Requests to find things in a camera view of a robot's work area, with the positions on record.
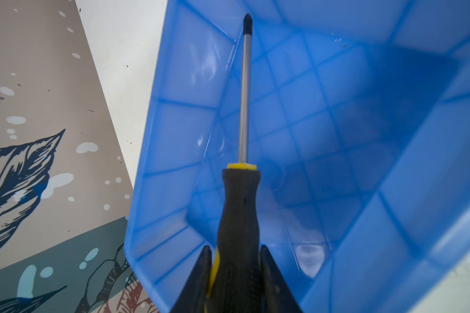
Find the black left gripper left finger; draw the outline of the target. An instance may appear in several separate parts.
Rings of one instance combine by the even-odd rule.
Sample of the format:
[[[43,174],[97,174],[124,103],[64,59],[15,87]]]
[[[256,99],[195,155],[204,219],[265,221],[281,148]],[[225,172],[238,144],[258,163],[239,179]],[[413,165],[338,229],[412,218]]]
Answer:
[[[204,246],[171,313],[203,313],[210,285],[212,254]]]

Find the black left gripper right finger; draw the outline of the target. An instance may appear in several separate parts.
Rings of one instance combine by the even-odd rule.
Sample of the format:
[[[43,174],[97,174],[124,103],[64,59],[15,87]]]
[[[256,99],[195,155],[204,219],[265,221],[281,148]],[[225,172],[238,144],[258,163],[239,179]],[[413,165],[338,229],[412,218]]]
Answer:
[[[302,313],[281,271],[265,245],[261,246],[260,261],[264,290],[262,311],[267,313]]]

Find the black yellow handled screwdriver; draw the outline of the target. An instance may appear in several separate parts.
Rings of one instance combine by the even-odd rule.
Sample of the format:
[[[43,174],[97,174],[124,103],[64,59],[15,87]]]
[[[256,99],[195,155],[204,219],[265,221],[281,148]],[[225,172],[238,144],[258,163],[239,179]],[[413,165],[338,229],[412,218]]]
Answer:
[[[222,171],[225,203],[205,312],[261,312],[263,283],[256,197],[261,172],[248,162],[253,19],[244,17],[238,161]]]

